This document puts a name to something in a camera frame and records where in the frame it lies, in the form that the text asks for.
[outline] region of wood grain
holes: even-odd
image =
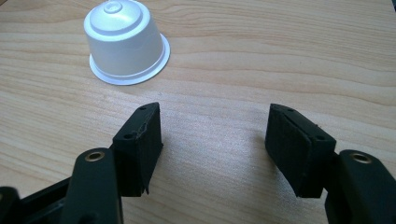
[[[389,0],[143,1],[171,44],[161,73],[118,87],[89,67],[82,23],[101,1],[0,6],[0,186],[22,197],[108,147],[160,102],[164,149],[126,223],[326,223],[296,199],[263,138],[269,104],[298,109],[396,176],[396,15]]]

